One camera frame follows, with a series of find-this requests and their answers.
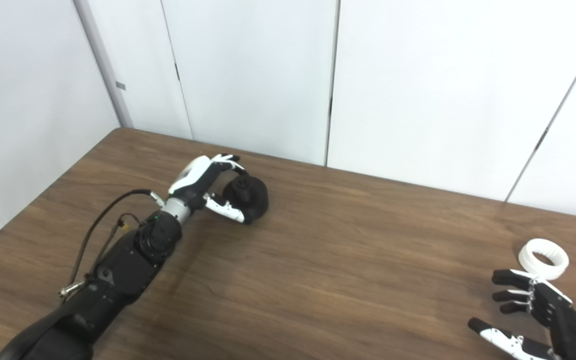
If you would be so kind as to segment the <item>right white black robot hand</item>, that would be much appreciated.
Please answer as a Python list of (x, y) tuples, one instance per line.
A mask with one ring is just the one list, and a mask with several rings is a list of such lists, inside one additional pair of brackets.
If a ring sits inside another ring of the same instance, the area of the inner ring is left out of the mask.
[(493, 326), (471, 317), (467, 326), (515, 360), (576, 360), (576, 309), (571, 298), (548, 280), (518, 269), (496, 269), (491, 276), (495, 285), (508, 286), (494, 292), (501, 303), (499, 311), (529, 314), (550, 333), (550, 344)]

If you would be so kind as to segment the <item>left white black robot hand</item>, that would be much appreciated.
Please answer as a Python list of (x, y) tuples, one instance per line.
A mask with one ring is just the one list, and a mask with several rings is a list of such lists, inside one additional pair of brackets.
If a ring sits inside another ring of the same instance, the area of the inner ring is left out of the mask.
[(221, 173), (234, 171), (240, 175), (248, 174), (245, 168), (238, 164), (239, 160), (238, 155), (231, 153), (218, 153), (212, 158), (206, 155), (195, 158), (169, 187), (162, 211), (171, 215), (180, 225), (196, 210), (203, 208), (238, 223), (252, 224), (252, 215), (235, 207), (222, 196), (210, 193), (210, 188)]

